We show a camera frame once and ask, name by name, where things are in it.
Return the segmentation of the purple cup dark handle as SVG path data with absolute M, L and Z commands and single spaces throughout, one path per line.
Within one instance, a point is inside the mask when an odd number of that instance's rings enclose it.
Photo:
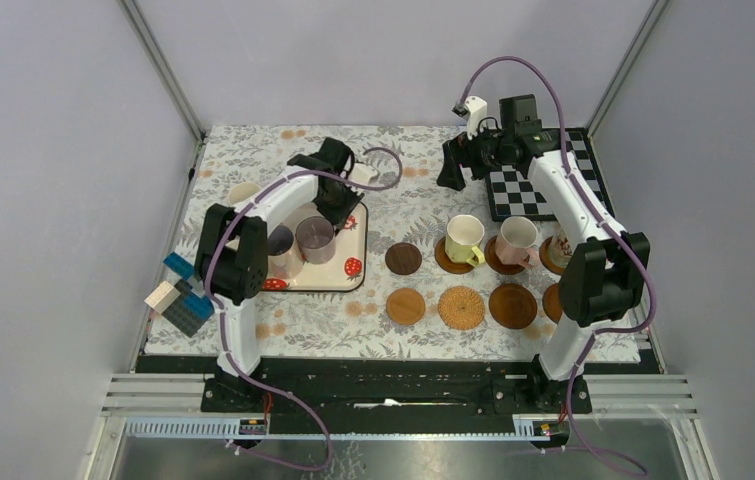
M 310 264 L 328 263 L 335 255 L 334 226 L 322 216 L 302 220 L 295 230 L 295 240 L 303 259 Z

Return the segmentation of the black white chessboard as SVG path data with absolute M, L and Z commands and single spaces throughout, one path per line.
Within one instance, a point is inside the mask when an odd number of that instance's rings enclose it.
M 613 206 L 599 169 L 588 131 L 584 128 L 567 128 L 567 148 L 589 189 L 602 206 L 613 214 Z M 503 166 L 485 178 L 490 215 L 501 222 L 511 216 L 525 216 L 533 221 L 556 219 L 550 203 L 541 192 L 513 167 Z

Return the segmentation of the cream tray with black rim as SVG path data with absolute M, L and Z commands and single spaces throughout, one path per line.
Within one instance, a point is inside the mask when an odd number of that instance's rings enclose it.
M 264 291 L 350 292 L 358 288 L 365 274 L 368 209 L 357 205 L 334 241 L 333 256 L 315 264 L 300 250 L 296 240 L 283 243 L 285 253 L 268 257 Z

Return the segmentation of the white cup yellow handle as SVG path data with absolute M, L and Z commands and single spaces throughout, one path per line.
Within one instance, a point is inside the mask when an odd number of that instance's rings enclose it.
M 472 215 L 456 215 L 446 227 L 445 253 L 452 263 L 478 267 L 486 262 L 481 242 L 483 223 Z

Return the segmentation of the dark walnut coaster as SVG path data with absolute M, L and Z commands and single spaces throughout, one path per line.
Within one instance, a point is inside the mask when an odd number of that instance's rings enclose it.
M 419 248 L 408 242 L 399 242 L 389 247 L 384 256 L 386 267 L 397 275 L 411 275 L 422 264 Z

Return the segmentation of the white cup pink front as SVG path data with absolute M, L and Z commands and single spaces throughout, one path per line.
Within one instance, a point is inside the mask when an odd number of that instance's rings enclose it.
M 513 216 L 501 224 L 495 242 L 495 255 L 502 265 L 521 266 L 525 269 L 541 265 L 535 248 L 539 232 L 526 217 Z

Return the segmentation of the large cream cup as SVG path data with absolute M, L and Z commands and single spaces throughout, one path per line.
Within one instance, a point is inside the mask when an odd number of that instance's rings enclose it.
M 548 247 L 550 262 L 559 269 L 565 269 L 572 258 L 572 248 L 565 231 L 559 226 L 550 238 Z

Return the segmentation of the light bamboo coaster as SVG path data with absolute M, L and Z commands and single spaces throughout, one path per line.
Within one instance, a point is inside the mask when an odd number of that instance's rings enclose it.
M 389 318 L 399 325 L 410 326 L 419 322 L 425 315 L 424 297 L 412 288 L 400 288 L 392 292 L 386 300 Z

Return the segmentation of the woven rattan coaster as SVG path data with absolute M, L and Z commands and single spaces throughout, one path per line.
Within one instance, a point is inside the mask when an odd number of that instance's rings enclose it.
M 450 328 L 466 331 L 479 326 L 486 308 L 481 295 L 465 286 L 448 288 L 438 302 L 438 313 Z

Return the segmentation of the brown ridged wooden coaster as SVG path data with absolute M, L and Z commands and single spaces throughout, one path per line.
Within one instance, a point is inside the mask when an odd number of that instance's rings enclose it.
M 499 325 L 514 330 L 529 327 L 538 313 L 536 298 L 518 284 L 504 284 L 495 288 L 490 294 L 488 307 Z

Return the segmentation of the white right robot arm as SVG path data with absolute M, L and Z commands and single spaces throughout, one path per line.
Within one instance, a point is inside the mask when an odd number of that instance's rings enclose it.
M 461 191 L 465 170 L 478 180 L 509 166 L 545 198 L 572 248 L 559 282 L 563 318 L 526 382 L 530 405 L 550 412 L 570 398 L 596 334 L 611 331 L 611 322 L 641 302 L 650 244 L 603 207 L 568 149 L 565 130 L 543 129 L 534 95 L 502 100 L 494 127 L 487 126 L 488 104 L 479 97 L 459 100 L 454 112 L 466 128 L 443 145 L 438 185 Z

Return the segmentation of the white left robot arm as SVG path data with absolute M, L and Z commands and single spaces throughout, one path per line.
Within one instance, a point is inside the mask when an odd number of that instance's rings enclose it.
M 296 155 L 247 199 L 233 207 L 214 204 L 206 211 L 194 269 L 219 312 L 217 365 L 232 376 L 224 395 L 238 410 L 254 409 L 263 397 L 261 381 L 250 374 L 261 359 L 255 297 L 269 273 L 268 237 L 297 209 L 311 204 L 319 224 L 306 228 L 306 238 L 324 246 L 334 240 L 362 199 L 348 182 L 354 163 L 346 144 L 326 138 L 316 153 Z

